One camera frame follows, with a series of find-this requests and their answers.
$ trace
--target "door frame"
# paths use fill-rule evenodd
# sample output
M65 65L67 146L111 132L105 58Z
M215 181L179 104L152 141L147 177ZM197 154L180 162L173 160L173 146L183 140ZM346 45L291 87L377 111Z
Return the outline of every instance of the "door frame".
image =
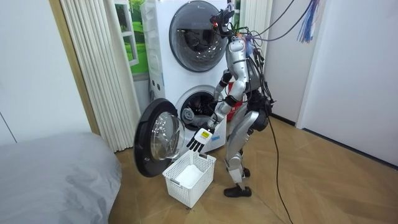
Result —
M57 23L58 31L60 33L63 47L67 53L70 68L72 70L73 77L75 78L76 86L79 91L81 102L86 112L87 120L90 125L91 131L95 134L100 135L100 129L98 128L98 123L95 119L94 110L91 105L90 97L88 96L88 91L86 83L81 72L79 61L73 46L72 38L70 37L69 28L67 21L63 14L62 6L60 0L49 0L52 13L54 15L55 22Z

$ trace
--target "bed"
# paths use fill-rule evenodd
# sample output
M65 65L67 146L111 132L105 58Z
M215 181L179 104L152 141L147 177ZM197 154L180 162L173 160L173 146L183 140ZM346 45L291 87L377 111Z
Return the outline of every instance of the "bed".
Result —
M0 223L108 223L119 161L93 133L0 147Z

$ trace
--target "baseboard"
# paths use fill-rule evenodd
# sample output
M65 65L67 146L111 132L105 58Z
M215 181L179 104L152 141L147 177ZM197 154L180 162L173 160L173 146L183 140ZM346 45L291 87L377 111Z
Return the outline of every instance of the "baseboard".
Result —
M335 144L337 144L337 145L339 145L339 146L341 146L341 147L343 147L343 148L345 148L345 149L348 149L348 150L350 150L350 151L352 151L352 152L355 152L355 153L357 153L357 154L359 154L359 155L362 155L362 156L367 157L367 158L369 158L369 159L372 159L372 160L374 160L374 161L376 161L376 162L378 162L378 163L381 163L381 164L383 164L383 165L385 165L385 166L388 166L388 167L390 167L390 168L392 168L392 169L394 169L394 170L398 170L398 166L396 166L396 165L394 165L394 164L391 164L391 163L389 163L389 162L386 162L386 161L384 161L384 160L382 160L382 159L379 159L379 158L377 158L377 157L374 157L374 156L372 156L372 155L369 155L368 153L365 153L365 152L363 152L363 151L357 150L357 149L355 149L355 148L353 148L353 147L351 147L351 146L347 146L346 144L343 144L343 143L341 143L341 142L335 141L335 140L333 140L333 139L331 139L331 138L328 138L328 137L326 137L326 136L323 136L323 135L321 135L321 134L318 134L318 133L316 133L316 132L314 132L314 131L308 130L307 128L303 128L303 130L306 131L306 132L309 132L309 133L311 133L311 134L314 134L314 135L316 135L316 136L318 136L318 137L320 137L320 138L323 138L323 139L325 139L325 140L327 140L327 141L330 141L330 142L332 142L332 143L335 143Z
M275 119L278 119L279 121L283 121L283 122L285 122L285 123L287 123L287 124L290 124L291 126L296 126L296 122L291 121L291 120L289 120L289 119L287 119L287 118L281 117L281 116L279 116L279 115L277 115L277 114L274 114L274 113L272 113L271 116L272 116L273 118L275 118Z

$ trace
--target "washing machine door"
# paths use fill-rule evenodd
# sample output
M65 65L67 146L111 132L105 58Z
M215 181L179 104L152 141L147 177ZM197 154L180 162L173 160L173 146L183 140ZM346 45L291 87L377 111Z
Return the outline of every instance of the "washing machine door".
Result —
M177 110L166 99L154 100L142 114L134 138L134 161L146 177L161 174L177 157L185 129Z
M189 71L209 71L224 56L228 40L222 39L210 22L217 13L217 8L206 1L190 1L173 17L170 46L175 59Z

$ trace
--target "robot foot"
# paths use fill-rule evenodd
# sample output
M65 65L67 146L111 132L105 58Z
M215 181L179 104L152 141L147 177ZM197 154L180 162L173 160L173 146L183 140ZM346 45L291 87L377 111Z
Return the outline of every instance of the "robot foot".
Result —
M250 197L251 189L250 187L245 187L245 190L242 190L240 186L236 186L230 189L224 190L224 195L227 197Z
M243 174L245 177L250 177L250 170L248 168L243 168Z

